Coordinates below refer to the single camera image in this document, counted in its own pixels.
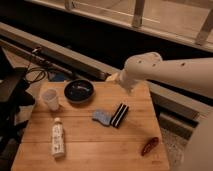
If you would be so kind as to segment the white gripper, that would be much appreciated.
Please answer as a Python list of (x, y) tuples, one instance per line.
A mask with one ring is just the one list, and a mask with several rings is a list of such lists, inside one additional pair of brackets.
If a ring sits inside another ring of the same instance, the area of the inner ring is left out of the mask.
[(121, 70), (120, 72), (108, 76), (107, 81), (120, 85), (127, 93), (130, 93), (139, 83), (137, 79), (134, 79), (125, 70)]

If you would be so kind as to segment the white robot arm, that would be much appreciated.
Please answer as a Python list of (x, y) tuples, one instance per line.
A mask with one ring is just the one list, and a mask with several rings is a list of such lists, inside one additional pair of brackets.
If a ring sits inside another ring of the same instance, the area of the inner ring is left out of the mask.
[[(140, 80), (153, 80), (213, 100), (213, 57), (163, 60), (157, 52), (134, 55), (108, 80), (127, 92)], [(213, 171), (213, 111), (193, 131), (182, 162), (174, 171)]]

